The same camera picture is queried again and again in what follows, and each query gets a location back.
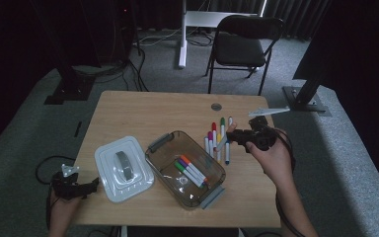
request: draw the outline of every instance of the person's right hand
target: person's right hand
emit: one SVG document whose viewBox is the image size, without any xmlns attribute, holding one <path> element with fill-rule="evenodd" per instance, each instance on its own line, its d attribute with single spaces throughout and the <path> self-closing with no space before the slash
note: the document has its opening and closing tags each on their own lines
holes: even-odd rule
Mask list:
<svg viewBox="0 0 379 237">
<path fill-rule="evenodd" d="M 281 134 L 281 137 L 286 138 L 285 132 L 281 130 L 277 132 Z M 246 146 L 254 158 L 260 162 L 264 172 L 274 182 L 277 188 L 288 184 L 287 182 L 292 182 L 293 176 L 290 154 L 280 139 L 277 139 L 275 144 L 273 144 L 268 151 L 260 150 L 250 141 L 246 143 Z"/>
</svg>

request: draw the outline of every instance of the controller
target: controller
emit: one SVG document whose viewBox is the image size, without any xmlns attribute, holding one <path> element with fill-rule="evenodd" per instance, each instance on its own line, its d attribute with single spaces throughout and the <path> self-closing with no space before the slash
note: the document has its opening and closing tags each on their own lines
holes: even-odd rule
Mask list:
<svg viewBox="0 0 379 237">
<path fill-rule="evenodd" d="M 226 132 L 227 139 L 237 141 L 238 145 L 245 147 L 246 153 L 250 153 L 246 142 L 253 142 L 260 150 L 267 151 L 276 141 L 275 131 L 267 126 L 265 117 L 256 117 L 249 121 L 252 130 L 235 129 L 233 132 Z"/>
</svg>

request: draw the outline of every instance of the black curtain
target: black curtain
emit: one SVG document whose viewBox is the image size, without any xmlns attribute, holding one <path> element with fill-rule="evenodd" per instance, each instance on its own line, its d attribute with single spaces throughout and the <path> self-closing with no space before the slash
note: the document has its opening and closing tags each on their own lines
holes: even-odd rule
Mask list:
<svg viewBox="0 0 379 237">
<path fill-rule="evenodd" d="M 294 78 L 336 91 L 379 171 L 379 1 L 335 0 Z"/>
</svg>

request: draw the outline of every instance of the gray carpet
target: gray carpet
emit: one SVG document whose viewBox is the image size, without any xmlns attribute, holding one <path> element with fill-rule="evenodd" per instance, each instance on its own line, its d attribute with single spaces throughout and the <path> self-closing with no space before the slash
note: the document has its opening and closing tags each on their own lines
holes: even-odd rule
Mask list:
<svg viewBox="0 0 379 237">
<path fill-rule="evenodd" d="M 282 39 L 275 46 L 263 91 L 272 108 L 287 105 L 283 86 L 302 85 L 303 81 L 293 81 L 292 77 L 307 46 L 308 42 L 296 39 Z M 175 40 L 163 40 L 142 49 L 145 60 L 141 78 L 150 91 L 207 92 L 208 79 L 203 74 L 210 47 L 189 44 L 185 69 L 178 68 L 179 43 Z M 130 58 L 139 67 L 143 56 L 134 49 Z M 245 79 L 246 72 L 217 71 L 212 93 L 256 95 L 261 74 L 260 69 L 258 75 Z M 43 104 L 60 80 L 57 71 L 37 82 L 0 136 L 0 236 L 46 235 L 47 186 L 35 177 L 37 164 L 52 155 L 76 158 L 101 93 L 136 90 L 135 79 L 136 74 L 128 66 L 120 74 L 99 77 L 88 101 L 58 106 Z M 295 179 L 305 207 L 321 236 L 379 236 L 379 175 L 336 93 L 321 87 L 318 96 L 331 117 L 303 112 L 273 116 L 274 124 L 288 131 L 293 141 Z M 63 159 L 51 160 L 41 167 L 39 175 L 49 180 L 62 163 L 72 164 Z M 105 236 L 91 232 L 94 229 L 110 230 L 108 226 L 72 226 L 67 236 Z M 255 236 L 263 230 L 247 231 Z"/>
</svg>

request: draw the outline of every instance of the container lid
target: container lid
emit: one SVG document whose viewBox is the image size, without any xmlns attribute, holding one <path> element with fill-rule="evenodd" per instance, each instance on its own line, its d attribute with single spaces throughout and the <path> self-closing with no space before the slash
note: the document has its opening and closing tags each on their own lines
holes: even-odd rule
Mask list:
<svg viewBox="0 0 379 237">
<path fill-rule="evenodd" d="M 140 194 L 154 182 L 145 154 L 133 136 L 99 147 L 95 161 L 107 197 L 112 202 L 122 202 Z"/>
</svg>

